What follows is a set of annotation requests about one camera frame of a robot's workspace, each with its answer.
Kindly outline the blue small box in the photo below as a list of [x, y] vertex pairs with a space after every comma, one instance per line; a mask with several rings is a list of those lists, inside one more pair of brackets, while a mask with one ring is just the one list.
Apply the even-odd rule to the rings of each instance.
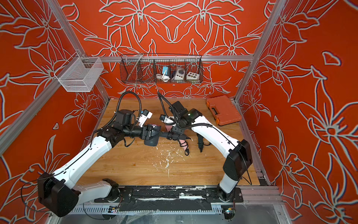
[[169, 76], [169, 67], [167, 67], [167, 66], [164, 66], [163, 68], [162, 68], [162, 75], [163, 76]]

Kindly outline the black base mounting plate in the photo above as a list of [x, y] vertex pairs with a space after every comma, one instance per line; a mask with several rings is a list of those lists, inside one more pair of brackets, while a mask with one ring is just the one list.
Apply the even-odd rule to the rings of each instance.
[[242, 203], [241, 189], [236, 187], [221, 198], [217, 186], [120, 186], [118, 197], [95, 199], [94, 203], [114, 205], [119, 211], [213, 212]]

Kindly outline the dark green hair dryer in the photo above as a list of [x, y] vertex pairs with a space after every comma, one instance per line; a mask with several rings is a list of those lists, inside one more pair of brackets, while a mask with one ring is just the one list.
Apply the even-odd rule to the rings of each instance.
[[198, 148], [200, 150], [200, 152], [203, 152], [203, 148], [204, 148], [204, 137], [200, 134], [197, 134], [198, 137]]

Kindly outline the white socket cube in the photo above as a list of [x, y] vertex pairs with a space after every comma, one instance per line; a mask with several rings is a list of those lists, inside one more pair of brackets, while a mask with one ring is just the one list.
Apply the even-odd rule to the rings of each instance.
[[198, 73], [194, 73], [194, 72], [188, 72], [186, 75], [186, 80], [187, 81], [199, 81], [200, 80], [200, 75]]

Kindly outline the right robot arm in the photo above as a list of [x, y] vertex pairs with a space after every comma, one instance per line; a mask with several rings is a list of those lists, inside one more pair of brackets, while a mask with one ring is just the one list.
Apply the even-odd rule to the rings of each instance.
[[217, 195], [223, 202], [232, 200], [234, 189], [252, 164], [250, 144], [245, 139], [239, 141], [224, 133], [197, 109], [187, 110], [179, 101], [172, 104], [160, 92], [157, 94], [165, 115], [162, 121], [172, 126], [171, 131], [183, 133], [190, 129], [209, 141], [226, 158]]

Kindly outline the black hair dryer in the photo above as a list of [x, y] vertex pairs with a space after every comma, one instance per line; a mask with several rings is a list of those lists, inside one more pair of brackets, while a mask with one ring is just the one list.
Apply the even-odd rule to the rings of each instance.
[[174, 140], [174, 141], [189, 139], [188, 136], [186, 136], [186, 137], [172, 137], [171, 131], [162, 132], [161, 131], [161, 126], [157, 126], [157, 125], [153, 125], [153, 126], [156, 126], [157, 135], [154, 138], [150, 139], [150, 140], [144, 140], [144, 144], [147, 145], [147, 146], [151, 146], [151, 147], [157, 146], [160, 137], [161, 138], [166, 138], [168, 140]]

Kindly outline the clear plastic bin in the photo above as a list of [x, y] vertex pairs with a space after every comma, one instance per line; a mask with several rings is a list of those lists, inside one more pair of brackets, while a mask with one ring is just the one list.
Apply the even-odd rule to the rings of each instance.
[[90, 92], [103, 70], [100, 58], [86, 63], [77, 57], [72, 59], [56, 78], [67, 92]]

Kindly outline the white power adapter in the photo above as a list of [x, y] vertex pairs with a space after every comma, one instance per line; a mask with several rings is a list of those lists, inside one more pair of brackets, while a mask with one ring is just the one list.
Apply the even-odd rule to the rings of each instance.
[[182, 81], [185, 78], [186, 71], [181, 67], [177, 67], [176, 70], [172, 74], [172, 79], [174, 81]]

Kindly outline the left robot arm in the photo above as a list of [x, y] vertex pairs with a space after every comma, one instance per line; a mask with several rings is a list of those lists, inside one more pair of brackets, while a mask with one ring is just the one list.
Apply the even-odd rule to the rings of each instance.
[[[138, 115], [131, 110], [120, 109], [121, 101], [126, 95], [137, 98]], [[150, 116], [151, 113], [142, 108], [138, 94], [124, 92], [117, 102], [114, 116], [104, 127], [94, 131], [89, 145], [62, 167], [51, 173], [44, 172], [36, 179], [38, 202], [44, 206], [41, 212], [64, 217], [79, 204], [97, 199], [122, 203], [124, 196], [118, 183], [109, 178], [89, 185], [78, 185], [77, 182], [98, 159], [118, 143], [125, 142], [127, 137], [139, 138], [147, 146], [156, 146], [161, 127], [146, 124]]]

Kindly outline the pink hair dryer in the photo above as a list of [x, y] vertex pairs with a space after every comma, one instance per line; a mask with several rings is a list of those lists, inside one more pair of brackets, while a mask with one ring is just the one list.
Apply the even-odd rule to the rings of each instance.
[[[166, 130], [169, 132], [172, 128], [172, 126], [170, 125], [165, 125]], [[186, 156], [189, 156], [190, 151], [189, 151], [189, 146], [188, 146], [188, 142], [186, 140], [177, 140], [177, 142], [179, 143], [180, 147], [182, 147], [184, 149], [184, 153]]]

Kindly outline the orange tool case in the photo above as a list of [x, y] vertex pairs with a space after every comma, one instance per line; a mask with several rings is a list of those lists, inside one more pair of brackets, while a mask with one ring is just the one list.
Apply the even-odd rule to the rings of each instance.
[[214, 116], [216, 124], [219, 126], [240, 122], [242, 120], [234, 104], [225, 95], [207, 99], [206, 105]]

